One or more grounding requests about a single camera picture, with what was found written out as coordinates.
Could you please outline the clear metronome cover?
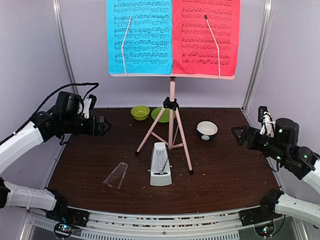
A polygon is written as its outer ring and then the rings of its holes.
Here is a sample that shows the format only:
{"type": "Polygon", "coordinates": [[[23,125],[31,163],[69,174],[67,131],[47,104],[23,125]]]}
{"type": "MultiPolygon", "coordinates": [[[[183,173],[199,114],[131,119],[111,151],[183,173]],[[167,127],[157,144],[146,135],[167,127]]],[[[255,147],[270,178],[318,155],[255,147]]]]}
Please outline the clear metronome cover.
{"type": "Polygon", "coordinates": [[[103,181],[110,188],[119,190],[126,176],[128,164],[120,162],[103,181]]]}

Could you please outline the pink music stand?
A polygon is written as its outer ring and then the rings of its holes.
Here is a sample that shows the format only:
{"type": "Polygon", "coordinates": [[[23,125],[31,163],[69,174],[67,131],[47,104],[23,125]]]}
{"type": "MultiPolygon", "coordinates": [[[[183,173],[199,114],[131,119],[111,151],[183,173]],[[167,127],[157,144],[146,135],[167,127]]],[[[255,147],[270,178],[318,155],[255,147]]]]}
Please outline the pink music stand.
{"type": "MultiPolygon", "coordinates": [[[[220,47],[218,45],[217,39],[215,37],[215,34],[213,33],[212,27],[209,22],[208,16],[205,14],[203,15],[203,18],[205,19],[206,25],[208,26],[208,29],[211,33],[211,36],[213,37],[213,40],[215,42],[216,48],[217,48],[217,58],[218,58],[218,75],[210,75],[210,74],[195,74],[196,77],[198,78],[204,78],[204,79],[223,79],[223,80],[234,80],[235,76],[227,76],[227,75],[221,75],[221,58],[220,58],[220,47]]],[[[187,145],[187,140],[185,137],[184,129],[183,129],[183,124],[180,116],[180,106],[177,102],[176,99],[176,77],[189,77],[189,74],[185,73],[171,73],[168,75],[170,80],[169,80],[169,96],[165,98],[163,101],[163,107],[161,108],[160,113],[150,126],[149,130],[145,134],[143,140],[141,141],[140,145],[134,152],[134,154],[137,156],[139,155],[140,151],[142,150],[144,144],[146,143],[147,139],[149,136],[154,136],[161,142],[165,143],[165,145],[168,147],[168,149],[176,149],[183,147],[184,152],[185,152],[185,157],[186,157],[186,162],[188,166],[188,172],[190,175],[194,174],[194,169],[192,166],[189,150],[188,150],[188,145],[187,145]],[[157,135],[154,132],[154,128],[159,122],[159,119],[162,117],[163,113],[165,112],[166,109],[169,109],[169,127],[168,127],[168,141],[165,141],[163,138],[161,138],[159,135],[157,135]]]]}

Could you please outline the white metronome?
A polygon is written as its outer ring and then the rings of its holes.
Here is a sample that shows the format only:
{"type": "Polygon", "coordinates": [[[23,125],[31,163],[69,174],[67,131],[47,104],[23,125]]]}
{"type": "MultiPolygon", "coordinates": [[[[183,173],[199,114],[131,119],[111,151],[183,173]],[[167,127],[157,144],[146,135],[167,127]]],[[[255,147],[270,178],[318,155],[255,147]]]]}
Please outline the white metronome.
{"type": "Polygon", "coordinates": [[[149,173],[151,186],[164,187],[172,184],[171,165],[164,142],[156,142],[153,145],[149,173]]]}

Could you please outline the blue sheet music paper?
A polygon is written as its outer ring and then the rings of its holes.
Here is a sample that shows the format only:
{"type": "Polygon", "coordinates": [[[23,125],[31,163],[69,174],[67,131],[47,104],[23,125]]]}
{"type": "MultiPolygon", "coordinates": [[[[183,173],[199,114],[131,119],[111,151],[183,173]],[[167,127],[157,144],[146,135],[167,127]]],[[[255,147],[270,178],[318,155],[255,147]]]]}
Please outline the blue sheet music paper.
{"type": "Polygon", "coordinates": [[[109,74],[171,74],[172,6],[170,0],[106,1],[109,74]]]}

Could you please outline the red sheet music paper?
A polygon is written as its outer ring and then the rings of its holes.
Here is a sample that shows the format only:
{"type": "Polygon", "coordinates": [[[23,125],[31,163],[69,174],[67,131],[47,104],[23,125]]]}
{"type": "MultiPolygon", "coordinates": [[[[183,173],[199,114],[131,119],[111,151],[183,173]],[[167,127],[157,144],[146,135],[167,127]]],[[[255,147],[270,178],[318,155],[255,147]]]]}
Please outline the red sheet music paper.
{"type": "Polygon", "coordinates": [[[173,73],[234,78],[240,18],[239,0],[174,0],[173,73]]]}

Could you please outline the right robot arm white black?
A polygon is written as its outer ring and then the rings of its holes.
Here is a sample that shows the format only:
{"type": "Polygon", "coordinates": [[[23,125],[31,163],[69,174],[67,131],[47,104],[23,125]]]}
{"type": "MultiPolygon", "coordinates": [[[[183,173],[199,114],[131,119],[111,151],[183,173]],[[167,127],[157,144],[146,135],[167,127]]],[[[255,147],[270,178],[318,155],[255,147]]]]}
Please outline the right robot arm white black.
{"type": "MultiPolygon", "coordinates": [[[[249,126],[235,126],[231,132],[239,146],[246,144],[247,149],[261,152],[263,156],[275,160],[280,168],[285,168],[319,191],[320,156],[306,146],[297,145],[299,124],[289,118],[278,118],[271,124],[273,136],[249,126]]],[[[318,204],[296,199],[277,189],[269,190],[256,210],[256,216],[261,221],[268,220],[273,214],[291,216],[320,226],[318,204]]]]}

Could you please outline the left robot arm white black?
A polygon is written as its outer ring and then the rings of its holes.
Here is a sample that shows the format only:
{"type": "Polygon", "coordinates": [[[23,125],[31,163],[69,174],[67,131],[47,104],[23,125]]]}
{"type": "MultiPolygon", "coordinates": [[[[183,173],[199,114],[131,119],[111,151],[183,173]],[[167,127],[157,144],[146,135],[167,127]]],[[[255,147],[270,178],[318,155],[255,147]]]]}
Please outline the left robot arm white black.
{"type": "MultiPolygon", "coordinates": [[[[63,145],[64,136],[68,134],[104,136],[112,125],[104,116],[90,115],[96,100],[92,94],[82,98],[71,92],[59,92],[50,110],[35,113],[22,129],[1,143],[0,171],[4,172],[22,155],[53,137],[59,138],[63,145]]],[[[72,218],[67,205],[67,200],[54,190],[34,189],[0,180],[1,208],[14,206],[52,211],[61,222],[67,222],[72,218]]]]}

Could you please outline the white and navy bowl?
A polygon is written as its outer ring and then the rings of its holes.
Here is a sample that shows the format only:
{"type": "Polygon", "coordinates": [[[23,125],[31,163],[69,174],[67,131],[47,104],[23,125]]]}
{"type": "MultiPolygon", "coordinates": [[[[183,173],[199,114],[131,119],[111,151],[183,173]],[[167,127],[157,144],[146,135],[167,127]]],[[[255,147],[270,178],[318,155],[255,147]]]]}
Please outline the white and navy bowl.
{"type": "Polygon", "coordinates": [[[196,134],[202,141],[212,141],[218,133],[218,127],[211,121],[201,121],[197,124],[196,134]]]}

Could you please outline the lime green bowl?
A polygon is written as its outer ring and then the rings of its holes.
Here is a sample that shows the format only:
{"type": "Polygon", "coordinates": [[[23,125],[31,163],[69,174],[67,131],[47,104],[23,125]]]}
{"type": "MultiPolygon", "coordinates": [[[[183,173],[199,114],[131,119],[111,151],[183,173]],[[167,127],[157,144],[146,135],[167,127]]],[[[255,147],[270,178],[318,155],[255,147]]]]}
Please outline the lime green bowl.
{"type": "Polygon", "coordinates": [[[150,108],[145,105],[135,106],[130,111],[132,117],[137,121],[144,121],[150,114],[150,108]]]}

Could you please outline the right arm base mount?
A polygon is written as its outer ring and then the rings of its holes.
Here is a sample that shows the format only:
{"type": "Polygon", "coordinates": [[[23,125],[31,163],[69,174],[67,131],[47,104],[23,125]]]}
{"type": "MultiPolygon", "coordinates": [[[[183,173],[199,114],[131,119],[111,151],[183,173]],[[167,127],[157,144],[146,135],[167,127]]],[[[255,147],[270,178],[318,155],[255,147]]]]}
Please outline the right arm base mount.
{"type": "Polygon", "coordinates": [[[275,212],[278,196],[264,196],[260,201],[260,206],[241,210],[239,218],[242,226],[255,225],[263,222],[272,221],[282,215],[275,212]]]}

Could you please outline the aluminium front rail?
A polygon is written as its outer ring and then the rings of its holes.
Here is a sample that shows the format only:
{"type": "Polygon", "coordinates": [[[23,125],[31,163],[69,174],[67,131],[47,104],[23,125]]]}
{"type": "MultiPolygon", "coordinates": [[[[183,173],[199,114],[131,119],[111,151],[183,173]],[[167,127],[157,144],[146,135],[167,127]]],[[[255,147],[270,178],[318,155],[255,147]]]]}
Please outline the aluminium front rail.
{"type": "Polygon", "coordinates": [[[261,240],[264,226],[274,224],[271,240],[307,240],[303,221],[279,217],[243,225],[241,209],[189,214],[130,214],[88,211],[86,226],[76,227],[71,240],[261,240]]]}

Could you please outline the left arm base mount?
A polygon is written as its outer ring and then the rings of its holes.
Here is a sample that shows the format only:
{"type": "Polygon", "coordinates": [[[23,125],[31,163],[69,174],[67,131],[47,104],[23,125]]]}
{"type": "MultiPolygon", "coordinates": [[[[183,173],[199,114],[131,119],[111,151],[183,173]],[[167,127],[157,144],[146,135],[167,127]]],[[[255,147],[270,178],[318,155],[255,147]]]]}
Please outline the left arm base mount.
{"type": "Polygon", "coordinates": [[[68,207],[66,200],[58,200],[53,210],[43,211],[47,218],[74,227],[86,227],[90,215],[86,210],[68,207]]]}

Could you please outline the right aluminium frame post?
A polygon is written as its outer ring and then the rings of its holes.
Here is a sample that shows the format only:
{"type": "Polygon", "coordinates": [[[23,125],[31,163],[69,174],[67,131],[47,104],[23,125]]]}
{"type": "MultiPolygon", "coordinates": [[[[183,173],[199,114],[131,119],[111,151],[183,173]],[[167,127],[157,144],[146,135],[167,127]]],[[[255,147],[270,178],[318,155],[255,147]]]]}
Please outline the right aluminium frame post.
{"type": "Polygon", "coordinates": [[[260,29],[256,55],[253,63],[253,69],[250,75],[248,88],[247,88],[244,102],[242,105],[242,111],[245,114],[248,114],[250,112],[250,107],[253,103],[254,95],[258,86],[261,72],[262,72],[263,58],[267,50],[271,24],[272,24],[273,5],[274,5],[273,0],[264,1],[264,12],[263,12],[263,17],[261,22],[261,29],[260,29]]]}

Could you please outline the aluminium frame post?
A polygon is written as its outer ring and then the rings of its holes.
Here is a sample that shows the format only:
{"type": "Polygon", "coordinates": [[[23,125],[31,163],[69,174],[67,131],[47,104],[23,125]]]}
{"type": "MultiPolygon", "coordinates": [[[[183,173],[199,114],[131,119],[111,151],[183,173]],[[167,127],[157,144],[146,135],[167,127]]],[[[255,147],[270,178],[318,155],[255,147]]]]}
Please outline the aluminium frame post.
{"type": "Polygon", "coordinates": [[[242,111],[245,114],[248,114],[250,112],[250,107],[253,103],[254,95],[258,86],[261,72],[262,72],[263,58],[267,50],[271,24],[272,24],[273,5],[274,5],[273,0],[264,1],[264,12],[263,12],[263,17],[261,22],[261,29],[260,29],[256,55],[253,63],[253,69],[250,75],[248,88],[247,88],[244,102],[242,105],[242,111]]]}
{"type": "Polygon", "coordinates": [[[60,0],[52,0],[52,6],[53,6],[53,13],[58,29],[58,35],[60,39],[60,45],[62,48],[62,54],[64,59],[64,65],[66,68],[66,73],[69,79],[69,82],[71,84],[75,84],[75,76],[71,64],[71,59],[69,55],[69,50],[67,46],[67,39],[65,35],[65,29],[64,29],[64,23],[63,23],[63,17],[62,17],[62,11],[61,11],[61,1],[60,0]]]}

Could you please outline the left aluminium frame post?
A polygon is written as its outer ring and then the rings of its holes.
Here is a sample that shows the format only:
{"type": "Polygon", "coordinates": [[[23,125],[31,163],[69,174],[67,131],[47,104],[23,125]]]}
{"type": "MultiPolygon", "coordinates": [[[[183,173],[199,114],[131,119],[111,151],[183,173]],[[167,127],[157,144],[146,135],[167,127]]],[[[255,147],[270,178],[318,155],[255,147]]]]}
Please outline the left aluminium frame post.
{"type": "Polygon", "coordinates": [[[63,23],[63,17],[62,17],[62,11],[61,11],[61,1],[60,0],[52,0],[52,6],[53,6],[53,13],[58,29],[58,35],[60,39],[60,45],[62,48],[62,54],[64,59],[64,65],[66,68],[66,73],[69,79],[69,82],[71,84],[75,84],[75,76],[71,64],[71,59],[69,55],[69,50],[67,46],[67,39],[65,35],[65,29],[64,29],[64,23],[63,23]]]}

